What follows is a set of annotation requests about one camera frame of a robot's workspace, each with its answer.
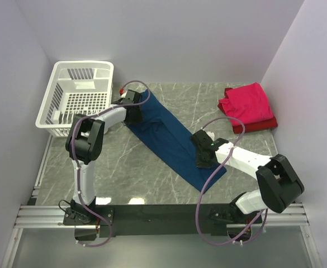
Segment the blue t shirt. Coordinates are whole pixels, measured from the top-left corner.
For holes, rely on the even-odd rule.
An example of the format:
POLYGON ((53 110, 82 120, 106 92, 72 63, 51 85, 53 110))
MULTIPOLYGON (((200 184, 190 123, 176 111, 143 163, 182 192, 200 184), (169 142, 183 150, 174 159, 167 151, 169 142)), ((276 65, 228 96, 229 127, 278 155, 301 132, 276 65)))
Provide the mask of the blue t shirt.
POLYGON ((173 171, 199 192, 218 164, 208 169, 196 166, 196 148, 192 134, 167 110, 153 94, 145 90, 140 100, 143 120, 128 125, 128 129, 173 171))

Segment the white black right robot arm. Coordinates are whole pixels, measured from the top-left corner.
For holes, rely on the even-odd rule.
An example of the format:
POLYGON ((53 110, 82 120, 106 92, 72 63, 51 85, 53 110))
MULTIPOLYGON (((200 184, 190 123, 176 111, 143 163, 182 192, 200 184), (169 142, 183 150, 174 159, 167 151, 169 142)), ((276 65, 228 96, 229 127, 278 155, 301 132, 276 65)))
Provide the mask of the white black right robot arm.
POLYGON ((244 192, 223 205, 222 211, 211 215, 224 223, 244 223, 260 210, 282 213, 304 191, 305 187, 287 157, 266 156, 235 146, 228 140, 213 140, 206 131, 199 130, 190 137, 196 148, 196 165, 212 168, 224 162, 253 177, 259 189, 244 192))

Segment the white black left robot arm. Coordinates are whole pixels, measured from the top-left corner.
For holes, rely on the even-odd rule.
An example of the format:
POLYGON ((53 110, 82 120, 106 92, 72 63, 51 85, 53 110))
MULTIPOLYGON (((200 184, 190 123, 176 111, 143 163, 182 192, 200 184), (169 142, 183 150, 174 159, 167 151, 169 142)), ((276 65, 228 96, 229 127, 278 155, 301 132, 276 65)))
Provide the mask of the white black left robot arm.
POLYGON ((109 128, 124 123, 139 123, 141 115, 141 94, 128 90, 114 104, 104 111, 86 116, 77 114, 67 138, 65 149, 69 152, 74 167, 75 190, 70 201, 70 218, 83 224, 90 224, 99 218, 95 210, 94 166, 101 154, 103 137, 109 128))

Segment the white plastic basket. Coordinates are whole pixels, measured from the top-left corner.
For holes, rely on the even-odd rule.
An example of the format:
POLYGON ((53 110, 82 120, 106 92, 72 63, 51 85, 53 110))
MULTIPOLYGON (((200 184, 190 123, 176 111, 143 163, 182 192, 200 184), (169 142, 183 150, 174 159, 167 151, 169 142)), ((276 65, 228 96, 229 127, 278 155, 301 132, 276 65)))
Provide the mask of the white plastic basket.
POLYGON ((67 137, 76 114, 97 114, 108 108, 113 71, 114 65, 109 61, 55 63, 36 127, 47 130, 53 137, 67 137))

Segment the pink folded t shirt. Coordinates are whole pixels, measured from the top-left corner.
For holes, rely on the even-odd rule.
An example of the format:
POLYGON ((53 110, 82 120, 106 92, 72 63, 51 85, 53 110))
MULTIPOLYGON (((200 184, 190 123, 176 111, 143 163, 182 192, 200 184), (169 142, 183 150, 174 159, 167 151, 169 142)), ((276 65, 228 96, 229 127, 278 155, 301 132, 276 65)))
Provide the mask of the pink folded t shirt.
POLYGON ((274 114, 269 100, 259 83, 226 90, 219 105, 228 117, 238 119, 244 124, 272 119, 274 114))

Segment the red folded t shirt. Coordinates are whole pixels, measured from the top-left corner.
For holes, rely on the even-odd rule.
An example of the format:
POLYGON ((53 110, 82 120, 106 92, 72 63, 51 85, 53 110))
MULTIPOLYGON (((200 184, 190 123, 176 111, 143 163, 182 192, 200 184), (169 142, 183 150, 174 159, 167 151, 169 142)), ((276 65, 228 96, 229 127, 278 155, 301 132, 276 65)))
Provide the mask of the red folded t shirt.
MULTIPOLYGON (((228 94, 227 92, 229 90, 232 90, 234 88, 225 88, 224 90, 224 98, 228 98, 228 94)), ((225 113, 225 110, 222 106, 222 100, 223 99, 219 99, 219 102, 218 102, 218 109, 224 114, 226 115, 225 113)), ((233 129, 233 132, 235 134, 240 134, 242 133, 243 131, 243 127, 235 120, 234 121, 234 124, 231 122, 231 125, 232 125, 232 129, 233 129)), ((255 122, 255 123, 247 123, 247 124, 244 124, 245 125, 245 133, 247 132, 255 132, 255 131, 262 131, 262 130, 267 130, 267 129, 270 129, 270 128, 276 128, 278 126, 278 123, 277 123, 277 119, 276 117, 272 117, 271 119, 266 119, 266 120, 262 120, 262 121, 259 121, 259 122, 255 122)))

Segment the black base beam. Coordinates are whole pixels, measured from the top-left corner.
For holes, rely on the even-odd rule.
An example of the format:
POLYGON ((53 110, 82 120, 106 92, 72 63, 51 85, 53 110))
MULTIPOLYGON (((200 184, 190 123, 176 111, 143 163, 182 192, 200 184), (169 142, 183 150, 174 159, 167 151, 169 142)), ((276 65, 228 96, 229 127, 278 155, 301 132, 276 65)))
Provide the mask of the black base beam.
POLYGON ((248 223, 261 223, 257 212, 243 214, 230 204, 95 205, 90 214, 80 205, 64 212, 63 225, 88 229, 93 226, 100 238, 114 236, 191 235, 200 227, 203 234, 227 236, 228 226, 238 233, 248 223))

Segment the aluminium rail frame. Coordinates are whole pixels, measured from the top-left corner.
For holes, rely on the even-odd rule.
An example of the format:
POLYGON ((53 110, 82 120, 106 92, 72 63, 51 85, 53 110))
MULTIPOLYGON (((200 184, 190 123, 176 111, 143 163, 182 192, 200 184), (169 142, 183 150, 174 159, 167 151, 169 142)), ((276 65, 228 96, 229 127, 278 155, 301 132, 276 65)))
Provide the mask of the aluminium rail frame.
POLYGON ((106 247, 74 242, 56 206, 23 205, 13 227, 3 267, 321 267, 301 203, 268 215, 263 233, 245 246, 213 247, 196 234, 124 236, 106 247))

